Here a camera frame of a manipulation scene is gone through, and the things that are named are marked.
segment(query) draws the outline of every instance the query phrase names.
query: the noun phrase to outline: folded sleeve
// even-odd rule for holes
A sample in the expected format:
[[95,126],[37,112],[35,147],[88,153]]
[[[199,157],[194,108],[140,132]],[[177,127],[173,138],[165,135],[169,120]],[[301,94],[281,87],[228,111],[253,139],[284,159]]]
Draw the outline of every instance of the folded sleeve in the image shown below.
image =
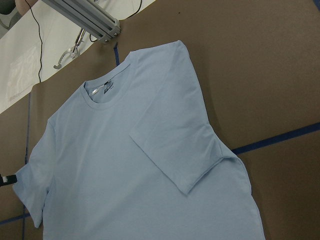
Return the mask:
[[28,209],[34,226],[43,218],[45,199],[53,178],[56,158],[56,137],[53,126],[47,123],[39,142],[33,148],[28,163],[16,172],[15,194]]
[[186,46],[174,42],[157,94],[129,135],[151,161],[187,195],[222,159]]

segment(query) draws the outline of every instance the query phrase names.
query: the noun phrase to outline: light blue t-shirt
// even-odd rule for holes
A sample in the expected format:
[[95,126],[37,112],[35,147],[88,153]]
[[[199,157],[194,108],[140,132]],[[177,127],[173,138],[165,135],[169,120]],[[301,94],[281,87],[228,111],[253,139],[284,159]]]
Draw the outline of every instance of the light blue t-shirt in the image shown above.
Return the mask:
[[264,240],[186,46],[131,51],[47,122],[13,189],[45,240]]

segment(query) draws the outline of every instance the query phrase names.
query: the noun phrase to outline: neckline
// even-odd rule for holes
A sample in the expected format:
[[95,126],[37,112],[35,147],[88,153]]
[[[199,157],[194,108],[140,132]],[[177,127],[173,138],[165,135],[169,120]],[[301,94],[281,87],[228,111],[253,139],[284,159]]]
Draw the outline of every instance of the neckline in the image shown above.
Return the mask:
[[[112,69],[107,74],[98,77],[93,80],[85,81],[80,86],[80,92],[83,96],[85,102],[89,105],[89,107],[96,109],[96,110],[105,110],[112,107],[115,103],[117,103],[127,92],[129,89],[132,79],[134,79],[136,74],[136,59],[133,58],[133,52],[130,51],[129,54],[126,56],[124,61],[120,63],[118,66],[116,66],[114,69]],[[85,88],[96,88],[100,85],[103,85],[108,80],[112,79],[117,74],[124,71],[127,67],[129,67],[129,73],[127,78],[123,81],[123,84],[119,90],[119,92],[108,102],[95,102],[93,101],[90,96],[88,95]]]

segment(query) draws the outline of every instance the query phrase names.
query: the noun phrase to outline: black cable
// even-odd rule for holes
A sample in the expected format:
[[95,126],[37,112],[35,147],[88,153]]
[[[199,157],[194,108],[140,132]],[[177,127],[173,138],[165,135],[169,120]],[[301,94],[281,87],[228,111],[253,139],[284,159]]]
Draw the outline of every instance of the black cable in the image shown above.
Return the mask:
[[140,11],[140,9],[141,9],[141,5],[142,5],[142,0],[140,1],[139,9],[138,9],[134,14],[132,14],[132,15],[128,16],[128,17],[127,17],[127,19],[128,19],[128,18],[131,18],[133,15],[136,15],[136,14]]
[[40,70],[39,70],[38,76],[39,76],[39,82],[41,83],[40,71],[42,69],[42,45],[43,45],[43,42],[42,42],[42,39],[41,39],[41,36],[40,36],[40,25],[39,25],[37,19],[35,18],[34,12],[32,11],[30,4],[27,2],[27,0],[25,0],[25,2],[26,2],[26,4],[29,5],[29,8],[30,8],[31,13],[32,13],[32,16],[33,16],[34,20],[36,21],[36,23],[38,24],[39,38],[40,38],[40,41],[41,41]]
[[96,40],[94,40],[94,41],[92,41],[92,39],[91,39],[91,34],[89,35],[89,39],[90,39],[90,41],[92,42],[92,43],[94,43],[94,42],[96,42],[98,39],[96,39]]

